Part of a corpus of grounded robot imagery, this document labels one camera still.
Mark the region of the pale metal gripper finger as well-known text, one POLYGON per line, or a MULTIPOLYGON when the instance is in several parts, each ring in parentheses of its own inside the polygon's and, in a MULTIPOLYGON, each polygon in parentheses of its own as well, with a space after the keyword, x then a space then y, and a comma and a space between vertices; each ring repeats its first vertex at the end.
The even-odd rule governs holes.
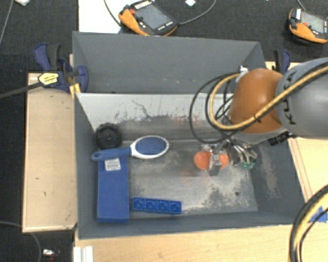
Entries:
POLYGON ((210 155, 209 165, 208 165, 209 176, 216 176, 219 174, 221 168, 221 162, 219 160, 219 156, 220 155, 218 153, 212 153, 210 155))

